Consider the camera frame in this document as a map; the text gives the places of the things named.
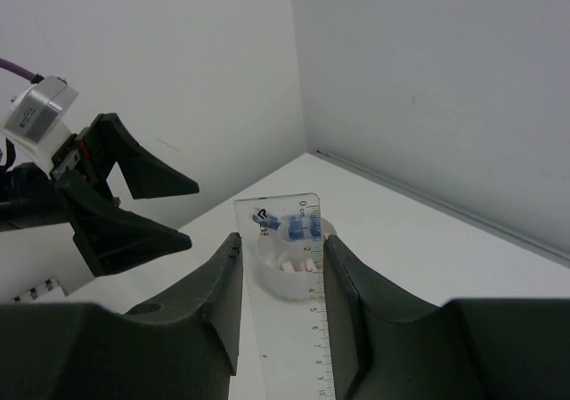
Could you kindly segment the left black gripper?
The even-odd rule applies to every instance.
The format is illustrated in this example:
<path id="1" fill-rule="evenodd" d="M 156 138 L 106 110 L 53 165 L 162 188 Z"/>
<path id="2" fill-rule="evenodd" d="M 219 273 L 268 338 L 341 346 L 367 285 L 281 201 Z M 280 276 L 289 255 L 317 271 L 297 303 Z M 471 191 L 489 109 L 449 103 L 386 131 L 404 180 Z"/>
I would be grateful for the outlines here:
<path id="1" fill-rule="evenodd" d="M 192 247 L 175 229 L 120 208 L 107 178 L 118 164 L 135 200 L 197 194 L 198 183 L 144 149 L 116 113 L 67 133 L 51 157 L 50 177 L 74 230 L 73 241 L 96 277 L 123 273 Z"/>

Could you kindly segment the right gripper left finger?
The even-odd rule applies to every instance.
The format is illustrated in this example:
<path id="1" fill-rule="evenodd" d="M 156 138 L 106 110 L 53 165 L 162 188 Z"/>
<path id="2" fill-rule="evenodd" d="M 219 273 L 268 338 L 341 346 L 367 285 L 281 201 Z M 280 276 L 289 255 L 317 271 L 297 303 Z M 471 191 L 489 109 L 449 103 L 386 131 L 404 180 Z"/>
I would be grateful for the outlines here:
<path id="1" fill-rule="evenodd" d="M 93 303 L 1 308 L 4 399 L 225 399 L 237 372 L 242 240 L 125 314 Z"/>

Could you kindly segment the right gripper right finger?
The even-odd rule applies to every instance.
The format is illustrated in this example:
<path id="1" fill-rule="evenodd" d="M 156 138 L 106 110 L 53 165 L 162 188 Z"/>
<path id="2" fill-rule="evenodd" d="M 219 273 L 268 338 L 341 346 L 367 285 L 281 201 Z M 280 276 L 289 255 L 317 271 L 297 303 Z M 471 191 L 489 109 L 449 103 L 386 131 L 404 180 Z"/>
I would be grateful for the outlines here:
<path id="1" fill-rule="evenodd" d="M 566 399 L 565 298 L 456 298 L 435 306 L 324 243 L 339 399 Z"/>

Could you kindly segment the small blue-capped glue bottle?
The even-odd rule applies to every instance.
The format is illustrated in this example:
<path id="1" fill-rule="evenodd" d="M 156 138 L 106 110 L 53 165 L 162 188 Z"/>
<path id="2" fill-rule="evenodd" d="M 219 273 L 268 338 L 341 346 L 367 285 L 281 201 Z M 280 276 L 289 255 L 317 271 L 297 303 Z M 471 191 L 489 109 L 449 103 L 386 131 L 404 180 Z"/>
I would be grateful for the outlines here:
<path id="1" fill-rule="evenodd" d="M 318 216 L 290 216 L 287 235 L 291 241 L 317 239 L 322 236 L 321 219 Z"/>

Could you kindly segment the clear plastic ruler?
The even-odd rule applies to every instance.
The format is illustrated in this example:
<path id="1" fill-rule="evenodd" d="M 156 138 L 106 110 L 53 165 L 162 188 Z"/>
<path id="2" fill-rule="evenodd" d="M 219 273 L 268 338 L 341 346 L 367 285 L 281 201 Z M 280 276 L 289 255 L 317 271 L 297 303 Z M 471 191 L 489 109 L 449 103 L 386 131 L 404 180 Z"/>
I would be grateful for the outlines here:
<path id="1" fill-rule="evenodd" d="M 312 243 L 318 257 L 316 296 L 306 300 L 280 299 L 253 279 L 257 239 L 263 234 L 251 219 L 256 208 L 265 208 L 278 218 L 321 218 L 320 198 L 315 193 L 304 193 L 239 199 L 234 202 L 234 214 L 242 240 L 247 292 L 267 397 L 332 399 L 335 383 L 324 292 L 323 229 L 320 238 L 304 240 Z"/>

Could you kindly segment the pink eraser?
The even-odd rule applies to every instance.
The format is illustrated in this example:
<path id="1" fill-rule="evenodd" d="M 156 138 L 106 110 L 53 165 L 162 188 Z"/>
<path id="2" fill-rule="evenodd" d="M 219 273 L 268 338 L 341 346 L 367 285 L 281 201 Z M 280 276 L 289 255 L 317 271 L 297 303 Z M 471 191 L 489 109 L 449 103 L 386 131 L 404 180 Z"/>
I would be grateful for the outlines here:
<path id="1" fill-rule="evenodd" d="M 306 261 L 285 261 L 281 263 L 281 270 L 285 273 L 305 273 Z"/>

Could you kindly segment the clear blue pen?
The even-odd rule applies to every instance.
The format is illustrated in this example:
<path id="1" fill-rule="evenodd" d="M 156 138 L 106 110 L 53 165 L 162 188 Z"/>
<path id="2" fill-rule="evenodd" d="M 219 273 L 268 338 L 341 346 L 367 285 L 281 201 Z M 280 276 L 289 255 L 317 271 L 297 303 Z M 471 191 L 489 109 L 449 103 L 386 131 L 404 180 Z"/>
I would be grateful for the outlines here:
<path id="1" fill-rule="evenodd" d="M 270 214 L 265 208 L 256 208 L 251 219 L 259 225 L 262 232 L 277 231 L 281 225 L 280 219 Z"/>

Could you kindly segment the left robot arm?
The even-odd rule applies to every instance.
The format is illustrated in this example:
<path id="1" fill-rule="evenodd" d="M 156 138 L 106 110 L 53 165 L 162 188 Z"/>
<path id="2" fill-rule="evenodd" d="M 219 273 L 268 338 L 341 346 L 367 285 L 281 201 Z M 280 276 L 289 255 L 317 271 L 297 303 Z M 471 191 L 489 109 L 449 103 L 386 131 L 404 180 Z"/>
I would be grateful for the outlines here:
<path id="1" fill-rule="evenodd" d="M 120 207 L 107 183 L 118 166 L 131 196 L 156 199 L 199 192 L 199 185 L 146 151 L 115 113 L 70 134 L 49 172 L 33 162 L 1 169 L 4 232 L 68 223 L 94 276 L 123 273 L 191 247 L 188 235 Z"/>

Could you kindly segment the white round compartment organizer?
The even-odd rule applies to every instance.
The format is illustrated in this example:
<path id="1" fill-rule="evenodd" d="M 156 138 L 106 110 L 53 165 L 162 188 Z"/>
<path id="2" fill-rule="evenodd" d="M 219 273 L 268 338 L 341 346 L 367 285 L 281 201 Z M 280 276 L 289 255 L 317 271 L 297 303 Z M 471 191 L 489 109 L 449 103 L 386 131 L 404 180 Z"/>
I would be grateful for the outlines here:
<path id="1" fill-rule="evenodd" d="M 289 228 L 299 227 L 296 216 L 259 216 L 263 234 L 256 242 L 253 279 L 267 293 L 280 299 L 306 300 L 316 296 L 317 254 L 310 241 L 294 239 Z"/>

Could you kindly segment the aluminium frame rail left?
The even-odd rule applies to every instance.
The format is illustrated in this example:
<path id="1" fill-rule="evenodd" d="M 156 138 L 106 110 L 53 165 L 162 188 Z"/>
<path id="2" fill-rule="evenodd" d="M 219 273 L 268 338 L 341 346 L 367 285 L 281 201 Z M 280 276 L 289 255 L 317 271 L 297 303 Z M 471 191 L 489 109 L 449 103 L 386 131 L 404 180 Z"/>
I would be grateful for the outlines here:
<path id="1" fill-rule="evenodd" d="M 12 299 L 14 304 L 62 302 L 67 297 L 65 289 L 56 278 L 50 278 L 36 287 Z"/>

